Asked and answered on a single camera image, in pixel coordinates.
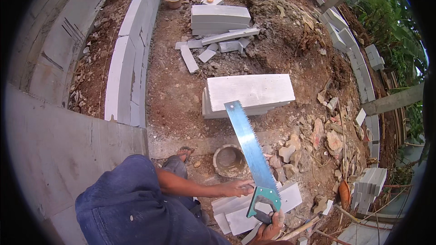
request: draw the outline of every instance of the foot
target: foot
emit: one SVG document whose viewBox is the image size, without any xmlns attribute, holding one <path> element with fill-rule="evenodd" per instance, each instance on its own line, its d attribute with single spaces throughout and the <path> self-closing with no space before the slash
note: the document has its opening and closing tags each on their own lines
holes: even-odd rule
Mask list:
<svg viewBox="0 0 436 245">
<path fill-rule="evenodd" d="M 182 160 L 182 162 L 185 162 L 186 158 L 188 158 L 192 152 L 193 150 L 191 150 L 191 148 L 182 147 L 180 150 L 177 151 L 176 155 L 180 158 L 180 160 Z"/>
</svg>

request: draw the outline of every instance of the hand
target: hand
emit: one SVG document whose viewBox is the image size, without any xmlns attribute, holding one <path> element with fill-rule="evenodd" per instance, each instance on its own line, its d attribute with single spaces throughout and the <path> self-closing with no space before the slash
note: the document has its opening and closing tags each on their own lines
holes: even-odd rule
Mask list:
<svg viewBox="0 0 436 245">
<path fill-rule="evenodd" d="M 248 196 L 254 192 L 254 180 L 236 180 L 215 186 L 219 196 L 221 197 L 241 197 L 241 195 Z"/>
<path fill-rule="evenodd" d="M 251 244 L 259 241 L 271 240 L 283 228 L 285 221 L 285 214 L 283 211 L 280 209 L 278 212 L 275 212 L 274 215 L 272 213 L 273 212 L 271 211 L 270 215 L 272 215 L 273 222 L 270 225 L 262 224 Z"/>
</svg>

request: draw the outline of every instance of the saw blade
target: saw blade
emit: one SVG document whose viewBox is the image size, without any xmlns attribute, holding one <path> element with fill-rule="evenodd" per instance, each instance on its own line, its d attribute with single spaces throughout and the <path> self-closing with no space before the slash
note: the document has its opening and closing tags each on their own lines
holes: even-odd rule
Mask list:
<svg viewBox="0 0 436 245">
<path fill-rule="evenodd" d="M 280 196 L 274 182 L 274 177 L 271 175 L 270 168 L 266 164 L 265 156 L 262 153 L 257 136 L 253 131 L 241 102 L 238 100 L 227 102 L 224 106 L 256 186 L 273 189 Z"/>
</svg>

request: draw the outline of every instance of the worker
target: worker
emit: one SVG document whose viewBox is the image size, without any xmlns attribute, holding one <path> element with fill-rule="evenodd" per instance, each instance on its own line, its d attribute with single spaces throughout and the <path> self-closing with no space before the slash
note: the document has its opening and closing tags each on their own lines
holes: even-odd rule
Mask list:
<svg viewBox="0 0 436 245">
<path fill-rule="evenodd" d="M 207 227 L 209 216 L 193 197 L 241 197 L 253 193 L 253 180 L 200 185 L 188 180 L 188 147 L 160 167 L 143 155 L 130 155 L 107 171 L 75 202 L 77 221 L 90 245 L 230 244 Z M 291 244 L 271 239 L 283 227 L 284 214 L 270 212 L 250 245 Z"/>
</svg>

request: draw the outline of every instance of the saw handle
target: saw handle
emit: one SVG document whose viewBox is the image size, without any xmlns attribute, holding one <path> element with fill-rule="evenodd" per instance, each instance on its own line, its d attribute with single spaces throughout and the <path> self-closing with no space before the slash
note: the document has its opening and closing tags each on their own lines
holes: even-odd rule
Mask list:
<svg viewBox="0 0 436 245">
<path fill-rule="evenodd" d="M 248 208 L 247 217 L 254 216 L 256 219 L 265 224 L 271 224 L 272 218 L 269 214 L 266 214 L 258 209 L 256 209 L 256 204 L 258 202 L 269 204 L 274 212 L 278 212 L 281 207 L 280 198 L 275 194 L 274 191 L 270 192 L 271 189 L 256 187 L 253 193 L 253 198 L 251 200 L 250 206 Z"/>
</svg>

